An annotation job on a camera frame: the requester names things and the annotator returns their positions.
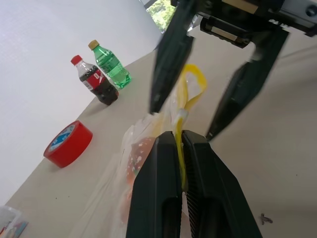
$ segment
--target green soda bottle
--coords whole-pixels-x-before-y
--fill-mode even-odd
[[[125,87],[131,81],[130,73],[112,51],[101,47],[96,40],[90,42],[88,46],[95,53],[97,65],[118,88]]]

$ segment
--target plastic bottle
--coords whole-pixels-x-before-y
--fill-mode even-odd
[[[78,70],[80,81],[97,96],[100,102],[109,106],[118,99],[117,89],[97,66],[84,62],[80,56],[75,56],[71,62]]]
[[[131,81],[130,73],[112,51],[101,47],[96,40],[90,42],[88,46],[95,53],[97,65],[118,88],[125,87]]]

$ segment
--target table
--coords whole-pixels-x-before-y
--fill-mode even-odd
[[[188,62],[209,85],[185,128],[205,134],[230,76],[253,46],[240,49],[197,28],[190,34],[196,40]],[[313,232],[309,217],[317,210],[317,41],[294,33],[279,58],[261,94],[211,145],[238,178],[254,216],[274,216],[262,234],[298,237],[298,227]],[[8,201],[29,221],[21,238],[71,234],[125,131],[147,113],[154,60],[152,52],[127,66],[133,81],[113,105],[95,98],[83,111],[78,119],[94,136],[74,163],[59,169],[43,159]]]

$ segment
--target small debris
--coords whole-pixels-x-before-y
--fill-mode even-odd
[[[271,218],[264,216],[264,213],[261,214],[260,218],[261,218],[262,225],[264,225],[265,222],[273,223],[273,220]]]

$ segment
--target tape roll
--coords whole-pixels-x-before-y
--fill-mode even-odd
[[[66,167],[84,152],[92,138],[92,132],[77,120],[52,140],[44,151],[44,157],[60,168]]]

